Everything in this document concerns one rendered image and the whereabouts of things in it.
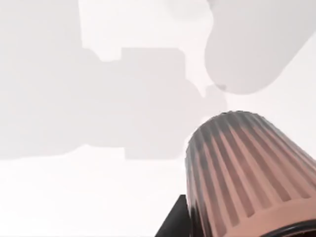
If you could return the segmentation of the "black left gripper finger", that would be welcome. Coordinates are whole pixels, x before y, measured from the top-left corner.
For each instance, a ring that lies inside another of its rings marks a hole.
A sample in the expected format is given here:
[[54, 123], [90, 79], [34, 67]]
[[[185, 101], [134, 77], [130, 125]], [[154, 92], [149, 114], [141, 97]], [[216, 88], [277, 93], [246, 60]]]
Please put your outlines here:
[[186, 195], [179, 195], [155, 237], [190, 237], [191, 224]]

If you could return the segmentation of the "ribbed terracotta plant pot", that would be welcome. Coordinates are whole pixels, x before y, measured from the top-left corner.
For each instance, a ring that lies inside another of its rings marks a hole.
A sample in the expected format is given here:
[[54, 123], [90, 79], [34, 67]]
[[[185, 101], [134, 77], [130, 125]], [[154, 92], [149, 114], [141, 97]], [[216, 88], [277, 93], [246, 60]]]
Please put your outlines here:
[[316, 160], [259, 114], [210, 118], [185, 162], [190, 237], [316, 237]]

